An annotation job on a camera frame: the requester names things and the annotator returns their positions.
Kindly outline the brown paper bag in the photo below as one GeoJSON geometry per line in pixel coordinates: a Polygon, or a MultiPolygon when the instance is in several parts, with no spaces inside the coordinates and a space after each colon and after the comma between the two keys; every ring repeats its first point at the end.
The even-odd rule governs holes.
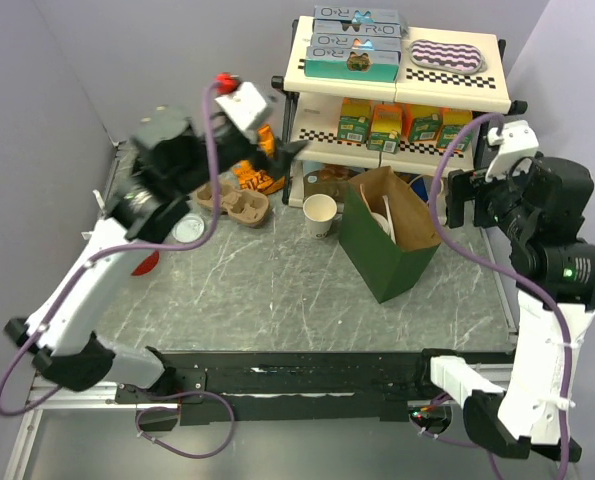
{"type": "Polygon", "coordinates": [[[381,235],[384,231],[367,211],[359,191],[365,186],[366,197],[373,212],[386,218],[382,196],[387,195],[394,222],[397,245],[404,251],[436,248],[441,239],[433,225],[429,208],[391,167],[368,170],[349,180],[344,214],[354,214],[381,235]]]}

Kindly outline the white paper coffee cup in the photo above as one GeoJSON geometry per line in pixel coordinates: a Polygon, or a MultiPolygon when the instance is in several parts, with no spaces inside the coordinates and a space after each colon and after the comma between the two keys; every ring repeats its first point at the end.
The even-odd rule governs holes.
{"type": "Polygon", "coordinates": [[[377,222],[380,228],[384,231],[384,233],[389,235],[391,229],[388,220],[383,215],[376,212],[372,212],[371,216],[377,222]]]}

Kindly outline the brown cardboard cup carrier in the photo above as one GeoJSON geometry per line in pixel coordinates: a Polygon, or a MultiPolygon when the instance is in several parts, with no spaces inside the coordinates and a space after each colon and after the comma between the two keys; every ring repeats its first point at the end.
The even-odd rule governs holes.
{"type": "Polygon", "coordinates": [[[361,184],[359,185],[359,191],[360,191],[360,195],[361,195],[362,201],[363,201],[363,203],[364,203],[364,205],[365,205],[365,207],[366,207],[367,211],[369,212],[369,214],[371,215],[371,217],[372,217],[373,219],[375,219],[375,217],[374,217],[374,212],[373,212],[373,210],[371,209],[371,206],[370,206],[370,204],[369,204],[369,202],[368,202],[368,199],[367,199],[367,197],[366,197],[365,186],[364,186],[364,184],[363,184],[363,183],[361,183],[361,184]]]}

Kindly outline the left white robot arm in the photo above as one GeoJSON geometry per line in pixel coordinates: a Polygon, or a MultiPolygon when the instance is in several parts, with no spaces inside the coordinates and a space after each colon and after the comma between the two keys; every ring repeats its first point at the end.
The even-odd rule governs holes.
{"type": "Polygon", "coordinates": [[[197,133],[184,111],[161,107],[141,122],[131,138],[133,170],[106,202],[79,258],[36,312],[6,324],[7,336],[21,354],[31,354],[45,380],[73,392],[101,381],[129,384],[154,402],[172,395],[174,368],[160,352],[107,341],[96,325],[132,272],[167,249],[192,192],[217,185],[243,160],[278,176],[287,172],[308,143],[261,134],[266,121],[245,129],[220,110],[208,113],[197,133]]]}

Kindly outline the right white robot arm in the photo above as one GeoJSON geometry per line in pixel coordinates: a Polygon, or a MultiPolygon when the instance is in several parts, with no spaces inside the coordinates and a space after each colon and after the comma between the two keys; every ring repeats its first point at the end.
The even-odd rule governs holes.
{"type": "Polygon", "coordinates": [[[579,238],[583,211],[594,190],[589,170],[553,157],[516,161],[489,179],[485,170],[448,176],[448,224],[460,226],[474,201],[489,224],[511,243],[510,276],[519,284],[520,326],[510,382],[501,388],[451,350],[426,350],[414,373],[425,398],[448,394],[463,411],[469,439],[502,458],[537,452],[576,462],[564,414],[579,349],[595,316],[595,245],[579,238]]]}

